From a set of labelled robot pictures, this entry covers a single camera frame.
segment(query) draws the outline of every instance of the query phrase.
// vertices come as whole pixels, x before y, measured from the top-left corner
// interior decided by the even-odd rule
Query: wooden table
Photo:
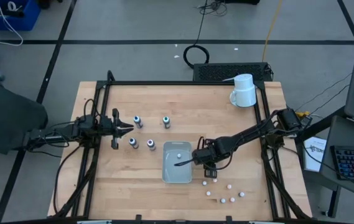
[[[83,105],[93,98],[95,84],[80,83],[72,119],[83,114]],[[225,220],[227,215],[234,220],[272,220],[259,140],[241,146],[233,154],[231,165],[219,171],[217,183],[204,178],[202,166],[193,167],[193,181],[189,184],[162,181],[162,152],[166,141],[189,141],[193,150],[200,136],[230,136],[256,124],[253,107],[236,108],[230,104],[232,89],[233,86],[111,86],[108,116],[111,117],[112,108],[117,108],[121,121],[133,124],[133,116],[139,115],[144,127],[120,139],[118,150],[110,147],[110,136],[102,138],[90,219],[133,220],[136,214],[141,214],[144,220]],[[271,112],[286,107],[279,82],[266,83],[266,93]],[[264,119],[260,95],[259,105]],[[163,116],[170,117],[170,129],[163,128]],[[138,150],[128,144],[130,137],[140,143]],[[148,150],[148,139],[155,141],[155,151]],[[286,147],[296,149],[293,140],[285,139],[285,143]],[[62,158],[76,146],[75,143],[66,148]],[[60,172],[58,207],[75,189],[82,152],[80,149],[69,158]],[[281,149],[279,157],[286,190],[311,217],[297,155]],[[221,161],[217,166],[226,163],[227,160]],[[207,180],[207,186],[202,185],[203,180]],[[231,190],[226,188],[227,184],[232,185]],[[238,196],[241,191],[246,194],[243,198]],[[282,217],[280,195],[275,192],[278,214]],[[236,202],[229,202],[230,197]],[[220,203],[220,198],[226,198],[227,203]],[[82,201],[79,214],[83,213],[83,204]],[[50,206],[49,215],[53,213]]]

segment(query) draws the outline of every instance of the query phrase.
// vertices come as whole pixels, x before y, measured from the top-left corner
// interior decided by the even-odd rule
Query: blue bin
[[[0,0],[0,6],[7,5],[10,0]],[[40,7],[35,0],[11,0],[16,6],[24,6],[24,17],[6,16],[6,20],[15,30],[32,30],[40,14]],[[0,30],[8,30],[0,16]]]

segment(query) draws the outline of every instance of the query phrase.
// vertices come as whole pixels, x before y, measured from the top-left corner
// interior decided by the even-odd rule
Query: gray floor
[[[78,0],[65,40],[179,40],[195,39],[201,15],[193,8],[203,0]],[[354,0],[344,0],[354,22]],[[53,2],[42,11],[27,40],[57,40],[70,5]],[[268,33],[275,0],[261,0],[257,6],[228,5],[224,17],[206,16],[201,39],[264,40]],[[0,32],[0,39],[15,39]],[[354,40],[350,28],[334,0],[284,0],[271,40]],[[117,80],[191,80],[192,70],[182,53],[187,45],[63,45],[55,64],[43,104],[50,124],[70,119],[78,83],[104,80],[112,70]],[[263,45],[208,44],[210,62],[258,62]],[[6,88],[37,98],[55,45],[0,45],[0,71]],[[192,63],[203,61],[201,52],[189,52]],[[323,89],[352,71],[354,45],[269,45],[266,61],[272,66],[275,81],[283,85],[287,104],[297,108]],[[305,105],[313,111],[349,82],[347,78],[326,94]],[[344,105],[344,91],[316,113],[327,116]],[[58,149],[46,150],[60,154]],[[0,198],[15,154],[0,155]],[[28,154],[12,193],[3,221],[44,218],[49,207],[59,159]],[[331,192],[306,182],[314,217],[328,207]],[[337,218],[354,223],[354,194],[341,194]]]

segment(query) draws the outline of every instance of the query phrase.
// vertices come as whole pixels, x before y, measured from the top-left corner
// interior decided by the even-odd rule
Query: ceramic mug
[[[233,79],[235,89],[231,92],[229,100],[238,107],[249,107],[256,104],[256,87],[251,74],[237,75]]]

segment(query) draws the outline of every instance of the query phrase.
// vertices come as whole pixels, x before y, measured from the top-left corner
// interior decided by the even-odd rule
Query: small bottle
[[[142,128],[144,126],[139,116],[134,117],[134,123],[137,126],[137,128]]]
[[[138,142],[134,138],[130,138],[128,142],[135,149],[137,149],[139,147]]]
[[[165,116],[165,117],[163,118],[163,123],[164,123],[164,127],[165,127],[166,129],[169,129],[169,128],[170,128],[171,124],[170,124],[170,118],[169,118],[169,117]]]
[[[147,146],[149,147],[149,149],[150,149],[151,151],[153,151],[153,150],[156,149],[156,145],[154,144],[154,141],[151,140],[151,139],[147,140]]]

